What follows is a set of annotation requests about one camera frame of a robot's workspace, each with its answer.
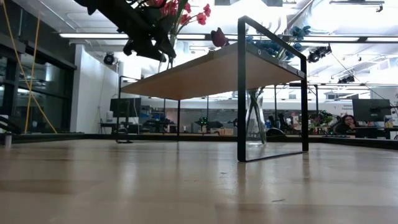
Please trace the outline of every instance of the woman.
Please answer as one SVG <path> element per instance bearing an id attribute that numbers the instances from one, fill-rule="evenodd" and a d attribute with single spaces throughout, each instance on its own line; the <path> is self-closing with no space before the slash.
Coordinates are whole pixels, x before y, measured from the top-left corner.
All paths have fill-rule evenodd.
<path id="1" fill-rule="evenodd" d="M 356 122 L 354 116 L 344 115 L 341 121 L 335 126 L 335 133 L 345 134 L 348 131 L 354 131 L 356 127 Z"/>

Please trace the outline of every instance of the yellow cable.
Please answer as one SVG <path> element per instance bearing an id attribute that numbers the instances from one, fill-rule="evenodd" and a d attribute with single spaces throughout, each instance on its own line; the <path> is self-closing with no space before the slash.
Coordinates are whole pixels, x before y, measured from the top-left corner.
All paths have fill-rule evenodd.
<path id="1" fill-rule="evenodd" d="M 22 72 L 22 74 L 23 74 L 23 76 L 24 76 L 24 80 L 25 80 L 25 83 L 26 83 L 26 85 L 27 85 L 29 91 L 32 91 L 32 88 L 29 86 L 29 83 L 27 82 L 26 75 L 25 75 L 25 71 L 24 71 L 24 68 L 22 67 L 22 64 L 21 64 L 21 60 L 19 59 L 17 47 L 16 47 L 16 45 L 15 45 L 14 37 L 13 37 L 12 31 L 11 31 L 10 21 L 9 21 L 9 18 L 8 18 L 7 7 L 6 7 L 6 1 L 3 1 L 2 7 L 3 7 L 3 9 L 4 9 L 4 15 L 5 15 L 5 17 L 6 17 L 8 32 L 10 33 L 10 38 L 11 38 L 12 46 L 14 47 L 14 52 L 15 52 L 15 55 L 16 55 L 16 57 L 17 57 L 17 61 L 18 61 L 18 64 L 19 64 L 19 68 L 21 69 L 21 72 Z M 37 107 L 39 108 L 40 112 L 42 113 L 42 115 L 43 115 L 44 119 L 46 120 L 46 122 L 51 126 L 51 128 L 52 128 L 53 131 L 54 131 L 54 133 L 57 134 L 57 130 L 55 130 L 55 128 L 52 126 L 51 122 L 49 121 L 49 119 L 48 119 L 47 116 L 45 115 L 44 111 L 43 111 L 42 108 L 40 107 L 39 102 L 37 102 L 36 97 L 35 97 L 34 95 L 32 95 L 32 98 L 33 98 L 33 100 L 36 102 L 36 105 L 37 105 Z"/>
<path id="2" fill-rule="evenodd" d="M 37 28 L 36 28 L 36 38 L 35 38 L 35 48 L 33 50 L 33 62 L 32 62 L 32 71 L 30 73 L 30 87 L 29 89 L 32 89 L 32 84 L 33 84 L 33 76 L 34 76 L 34 70 L 35 70 L 35 61 L 36 61 L 36 52 L 37 52 L 37 41 L 39 39 L 39 28 L 40 28 L 40 13 L 37 16 Z M 27 127 L 29 123 L 29 111 L 30 111 L 30 102 L 32 98 L 32 91 L 29 90 L 29 100 L 27 102 L 27 113 L 26 113 L 26 121 L 25 121 L 25 134 L 27 132 Z"/>

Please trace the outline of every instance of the computer monitor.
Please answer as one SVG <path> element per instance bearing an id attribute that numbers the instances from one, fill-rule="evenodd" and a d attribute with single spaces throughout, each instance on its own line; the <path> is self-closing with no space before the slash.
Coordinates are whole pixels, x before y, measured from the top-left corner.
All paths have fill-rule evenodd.
<path id="1" fill-rule="evenodd" d="M 384 121 L 391 115 L 390 100 L 353 99 L 353 110 L 356 121 Z"/>
<path id="2" fill-rule="evenodd" d="M 141 113 L 141 98 L 111 99 L 111 111 L 113 111 L 114 118 L 139 117 Z"/>

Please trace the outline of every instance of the wooden floor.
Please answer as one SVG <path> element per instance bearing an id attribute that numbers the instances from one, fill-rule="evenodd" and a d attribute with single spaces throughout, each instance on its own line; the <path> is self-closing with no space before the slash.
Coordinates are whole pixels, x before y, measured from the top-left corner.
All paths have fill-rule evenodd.
<path id="1" fill-rule="evenodd" d="M 0 150 L 0 223 L 396 224 L 398 153 L 312 144 L 243 164 L 235 143 L 14 145 Z"/>

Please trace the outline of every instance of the green leaf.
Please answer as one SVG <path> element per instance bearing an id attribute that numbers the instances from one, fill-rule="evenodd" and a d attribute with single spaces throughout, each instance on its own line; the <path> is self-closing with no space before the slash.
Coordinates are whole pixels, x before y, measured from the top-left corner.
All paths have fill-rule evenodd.
<path id="1" fill-rule="evenodd" d="M 188 0 L 180 0 L 178 3 L 178 8 L 177 8 L 177 18 L 181 16 L 181 13 L 183 9 L 185 8 L 185 5 L 187 4 Z"/>

